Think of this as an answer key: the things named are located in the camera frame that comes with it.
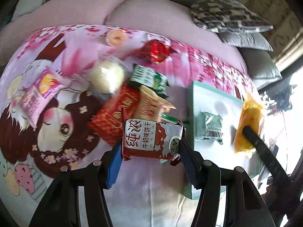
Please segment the red white milk biscuit pack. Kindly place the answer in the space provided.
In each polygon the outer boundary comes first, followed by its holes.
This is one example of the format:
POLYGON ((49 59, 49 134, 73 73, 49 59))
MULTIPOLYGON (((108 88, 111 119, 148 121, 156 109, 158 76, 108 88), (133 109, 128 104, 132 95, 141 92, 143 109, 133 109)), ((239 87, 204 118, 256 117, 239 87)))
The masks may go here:
POLYGON ((132 157, 159 160, 180 160, 179 142, 184 137, 184 125, 129 118, 124 109, 122 115, 122 156, 125 161, 132 157))

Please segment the pink cake roll packet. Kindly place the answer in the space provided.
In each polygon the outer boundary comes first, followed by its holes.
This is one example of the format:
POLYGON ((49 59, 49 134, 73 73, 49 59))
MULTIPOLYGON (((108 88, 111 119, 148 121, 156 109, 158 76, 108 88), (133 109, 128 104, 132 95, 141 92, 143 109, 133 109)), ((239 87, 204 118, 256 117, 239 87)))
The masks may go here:
POLYGON ((55 72, 46 68, 33 85, 27 89, 20 101, 20 106, 25 112, 29 124, 34 129, 44 108, 63 87, 55 72))

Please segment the green foil snack pack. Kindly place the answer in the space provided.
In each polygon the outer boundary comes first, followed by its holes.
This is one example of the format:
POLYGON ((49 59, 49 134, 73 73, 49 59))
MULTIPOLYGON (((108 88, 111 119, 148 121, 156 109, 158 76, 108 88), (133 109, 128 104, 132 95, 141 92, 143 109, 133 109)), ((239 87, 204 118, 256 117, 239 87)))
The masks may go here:
POLYGON ((222 122, 223 119, 220 115, 200 112, 195 117, 195 139, 197 141, 213 140, 220 145, 223 144, 222 122))

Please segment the red patterned snack pack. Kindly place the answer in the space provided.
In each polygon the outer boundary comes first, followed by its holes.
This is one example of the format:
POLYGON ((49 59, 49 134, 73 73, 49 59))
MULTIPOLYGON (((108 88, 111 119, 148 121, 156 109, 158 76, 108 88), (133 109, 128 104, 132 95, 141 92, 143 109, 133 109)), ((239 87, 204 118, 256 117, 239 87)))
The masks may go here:
POLYGON ((121 110, 126 111, 127 116, 131 118, 139 101, 139 89, 130 87, 128 84, 122 84, 118 92, 111 96, 92 121, 88 122, 88 126, 102 140, 113 146, 116 140, 122 136, 121 110))

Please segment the teal rimmed white tray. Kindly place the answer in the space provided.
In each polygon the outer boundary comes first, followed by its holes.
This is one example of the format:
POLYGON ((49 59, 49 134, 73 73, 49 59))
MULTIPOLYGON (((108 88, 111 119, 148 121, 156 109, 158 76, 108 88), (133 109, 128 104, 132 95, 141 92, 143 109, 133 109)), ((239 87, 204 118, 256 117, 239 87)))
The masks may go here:
POLYGON ((190 146, 204 159, 225 169, 232 170, 236 166, 241 166, 251 178, 254 178, 263 169, 260 157, 255 153, 248 158, 245 154, 236 154, 234 150, 234 136, 238 129, 242 106, 243 101, 224 91, 198 81, 192 82, 187 91, 186 138, 190 146), (197 137, 196 123, 202 112, 220 115, 222 118, 222 144, 197 137))

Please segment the pink cartoon printed tablecloth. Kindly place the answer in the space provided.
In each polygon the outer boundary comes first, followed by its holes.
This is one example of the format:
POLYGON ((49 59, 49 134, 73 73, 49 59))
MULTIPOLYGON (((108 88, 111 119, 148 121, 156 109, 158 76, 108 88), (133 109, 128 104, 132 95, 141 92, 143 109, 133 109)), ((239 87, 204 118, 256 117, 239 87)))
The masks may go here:
POLYGON ((111 27, 66 25, 45 27, 19 37, 18 48, 1 76, 1 200, 15 222, 28 226, 40 200, 61 166, 78 169, 88 165, 109 147, 107 135, 98 136, 88 123, 101 109, 87 84, 78 77, 102 53, 113 54, 128 67, 149 67, 135 52, 150 40, 174 49, 163 63, 152 68, 168 79, 174 116, 186 117, 183 92, 199 81, 235 98, 258 96, 247 70, 222 58, 158 34, 124 29, 125 43, 118 48, 105 39, 111 27), (65 87, 48 99, 32 127, 20 101, 42 72, 51 68, 66 80, 65 87))

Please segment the beige red snack pack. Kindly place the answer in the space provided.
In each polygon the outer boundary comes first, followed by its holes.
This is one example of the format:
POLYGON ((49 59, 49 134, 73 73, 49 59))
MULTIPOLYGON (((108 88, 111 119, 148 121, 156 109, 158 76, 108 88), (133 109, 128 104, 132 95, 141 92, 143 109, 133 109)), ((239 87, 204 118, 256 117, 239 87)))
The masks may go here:
POLYGON ((140 86, 140 101, 133 118, 150 121, 161 121, 161 115, 168 113, 170 109, 176 109, 174 105, 158 96, 155 91, 147 86, 140 86))

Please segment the round white bun in wrapper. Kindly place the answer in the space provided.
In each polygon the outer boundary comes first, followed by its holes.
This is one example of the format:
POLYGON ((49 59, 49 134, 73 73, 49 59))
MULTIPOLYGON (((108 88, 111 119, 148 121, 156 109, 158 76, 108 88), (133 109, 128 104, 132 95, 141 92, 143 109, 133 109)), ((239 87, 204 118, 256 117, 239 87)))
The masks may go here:
POLYGON ((94 91, 109 95, 120 89, 128 76, 128 69, 120 59, 105 54, 95 61, 87 76, 94 91))

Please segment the green white biscuit pack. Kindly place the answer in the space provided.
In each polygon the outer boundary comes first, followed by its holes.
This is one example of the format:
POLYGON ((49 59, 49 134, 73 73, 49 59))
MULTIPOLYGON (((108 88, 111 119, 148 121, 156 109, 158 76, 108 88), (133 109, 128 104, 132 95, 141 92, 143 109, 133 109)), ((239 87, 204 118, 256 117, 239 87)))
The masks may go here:
POLYGON ((137 87, 144 85, 161 98, 168 98, 166 88, 169 86, 169 83, 165 75, 142 65, 134 64, 133 67, 133 73, 128 82, 130 85, 137 87))

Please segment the grey satin pillow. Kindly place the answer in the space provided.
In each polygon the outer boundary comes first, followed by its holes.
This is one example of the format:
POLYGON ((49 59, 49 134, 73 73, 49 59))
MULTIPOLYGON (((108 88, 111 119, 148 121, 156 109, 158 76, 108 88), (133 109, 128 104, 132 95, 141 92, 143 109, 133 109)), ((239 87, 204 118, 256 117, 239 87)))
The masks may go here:
POLYGON ((270 43, 261 35, 261 33, 218 33, 221 41, 237 48, 250 48, 263 51, 273 51, 270 43))

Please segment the orange jelly cup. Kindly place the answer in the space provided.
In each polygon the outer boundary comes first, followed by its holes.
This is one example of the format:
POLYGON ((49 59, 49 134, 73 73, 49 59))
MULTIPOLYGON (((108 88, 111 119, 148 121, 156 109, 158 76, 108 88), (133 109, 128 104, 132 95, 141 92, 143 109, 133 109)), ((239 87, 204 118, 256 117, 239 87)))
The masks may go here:
POLYGON ((113 29, 106 34, 106 43, 111 47, 119 47, 125 43, 126 33, 121 29, 113 29))

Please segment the shiny red snack bag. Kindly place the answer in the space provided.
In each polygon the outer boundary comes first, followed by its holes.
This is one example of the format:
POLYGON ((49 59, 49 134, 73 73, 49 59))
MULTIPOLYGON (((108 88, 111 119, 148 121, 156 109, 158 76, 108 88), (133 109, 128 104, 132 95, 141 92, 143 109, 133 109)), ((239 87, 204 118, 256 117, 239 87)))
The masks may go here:
POLYGON ((145 59, 151 64, 159 65, 173 53, 177 53, 177 51, 171 46, 165 45, 159 40, 150 40, 135 53, 135 56, 145 59))

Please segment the black white patterned pillow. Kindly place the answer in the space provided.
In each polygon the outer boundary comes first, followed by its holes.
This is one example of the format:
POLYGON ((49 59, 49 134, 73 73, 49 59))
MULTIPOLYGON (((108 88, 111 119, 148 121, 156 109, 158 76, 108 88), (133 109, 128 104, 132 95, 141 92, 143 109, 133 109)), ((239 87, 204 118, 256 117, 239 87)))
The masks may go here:
POLYGON ((257 33, 273 29, 263 17, 235 0, 201 0, 191 6, 194 24, 214 33, 257 33))

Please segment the pink knitted seat cover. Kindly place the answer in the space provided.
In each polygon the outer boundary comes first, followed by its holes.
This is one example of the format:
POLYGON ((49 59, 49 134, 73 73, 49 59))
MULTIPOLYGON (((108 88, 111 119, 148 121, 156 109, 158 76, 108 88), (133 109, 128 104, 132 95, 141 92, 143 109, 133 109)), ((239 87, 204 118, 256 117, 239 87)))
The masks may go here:
POLYGON ((169 0, 50 0, 1 30, 1 65, 35 31, 51 26, 96 24, 138 29, 189 44, 232 65, 242 73, 247 66, 236 47, 198 28, 190 9, 169 0))

